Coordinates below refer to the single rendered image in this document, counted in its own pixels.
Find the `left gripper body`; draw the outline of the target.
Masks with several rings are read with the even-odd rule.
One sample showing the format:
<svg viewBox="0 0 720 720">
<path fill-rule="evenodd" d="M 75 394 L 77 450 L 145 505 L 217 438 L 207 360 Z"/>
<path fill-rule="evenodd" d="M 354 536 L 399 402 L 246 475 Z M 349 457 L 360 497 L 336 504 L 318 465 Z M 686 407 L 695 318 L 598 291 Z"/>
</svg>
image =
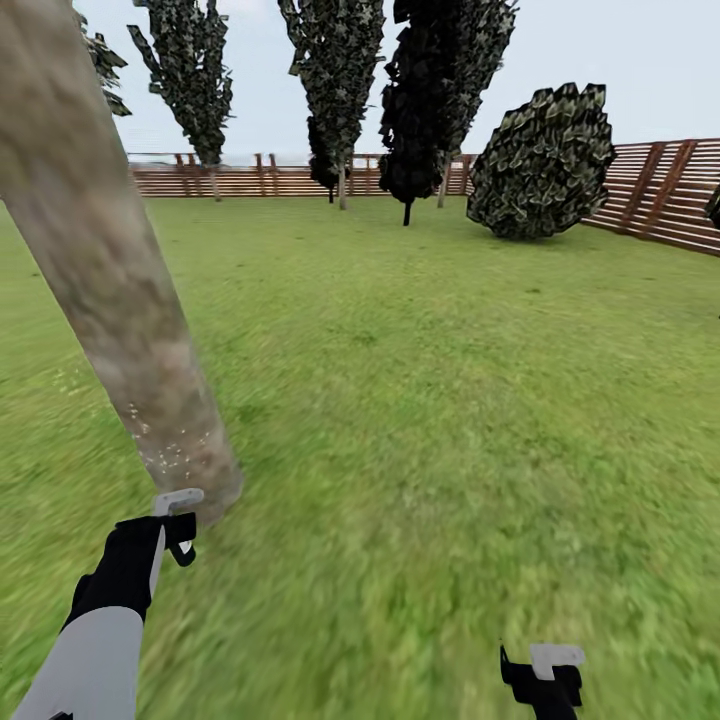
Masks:
<svg viewBox="0 0 720 720">
<path fill-rule="evenodd" d="M 178 514 L 174 517 L 161 517 L 161 521 L 165 521 L 170 529 L 169 543 L 165 545 L 165 549 L 183 543 L 192 541 L 196 537 L 196 515 L 195 513 Z"/>
</svg>

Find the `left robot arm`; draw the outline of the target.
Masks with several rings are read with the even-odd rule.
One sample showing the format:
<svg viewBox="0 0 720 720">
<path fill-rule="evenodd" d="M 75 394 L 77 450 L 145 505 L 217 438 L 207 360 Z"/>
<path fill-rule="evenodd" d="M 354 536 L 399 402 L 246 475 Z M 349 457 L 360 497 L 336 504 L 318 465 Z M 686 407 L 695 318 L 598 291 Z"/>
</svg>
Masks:
<svg viewBox="0 0 720 720">
<path fill-rule="evenodd" d="M 10 720 L 135 720 L 139 657 L 163 551 L 196 537 L 195 513 L 171 509 L 203 498 L 190 488 L 154 497 L 152 517 L 116 524 L 92 575 L 75 587 L 71 613 Z"/>
</svg>

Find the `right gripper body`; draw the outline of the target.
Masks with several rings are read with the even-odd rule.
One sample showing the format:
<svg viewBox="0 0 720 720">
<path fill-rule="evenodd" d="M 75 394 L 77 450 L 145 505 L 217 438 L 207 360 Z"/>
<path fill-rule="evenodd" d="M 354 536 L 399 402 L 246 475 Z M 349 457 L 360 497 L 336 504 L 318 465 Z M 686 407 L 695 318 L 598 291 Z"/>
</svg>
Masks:
<svg viewBox="0 0 720 720">
<path fill-rule="evenodd" d="M 580 682 L 575 666 L 554 666 L 553 681 L 537 679 L 531 664 L 509 663 L 508 668 L 510 680 L 514 684 L 515 701 L 533 705 L 537 717 L 541 706 L 549 701 L 567 705 L 571 710 L 573 707 L 581 707 Z"/>
</svg>

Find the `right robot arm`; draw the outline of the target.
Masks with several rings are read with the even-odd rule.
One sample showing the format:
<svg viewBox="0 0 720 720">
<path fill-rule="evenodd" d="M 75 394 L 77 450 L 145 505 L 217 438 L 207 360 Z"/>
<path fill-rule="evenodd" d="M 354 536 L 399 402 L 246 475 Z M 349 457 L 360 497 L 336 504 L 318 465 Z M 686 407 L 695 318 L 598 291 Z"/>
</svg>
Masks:
<svg viewBox="0 0 720 720">
<path fill-rule="evenodd" d="M 585 662 L 577 645 L 536 644 L 529 646 L 531 664 L 509 663 L 500 648 L 501 675 L 511 685 L 517 703 L 533 705 L 538 720 L 577 720 L 572 710 L 581 707 L 580 682 L 575 667 Z"/>
</svg>

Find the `pesticide atomizer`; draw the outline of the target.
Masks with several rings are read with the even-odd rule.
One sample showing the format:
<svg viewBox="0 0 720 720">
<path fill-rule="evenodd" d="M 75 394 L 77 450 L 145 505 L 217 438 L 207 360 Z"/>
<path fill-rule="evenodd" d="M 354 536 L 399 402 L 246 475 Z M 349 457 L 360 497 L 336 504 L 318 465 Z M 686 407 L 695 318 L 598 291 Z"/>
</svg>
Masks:
<svg viewBox="0 0 720 720">
<path fill-rule="evenodd" d="M 169 549 L 171 550 L 173 557 L 177 560 L 177 565 L 180 565 L 181 567 L 186 567 L 195 560 L 195 547 L 193 547 L 193 544 L 190 541 L 177 543 L 176 545 L 169 547 Z"/>
</svg>

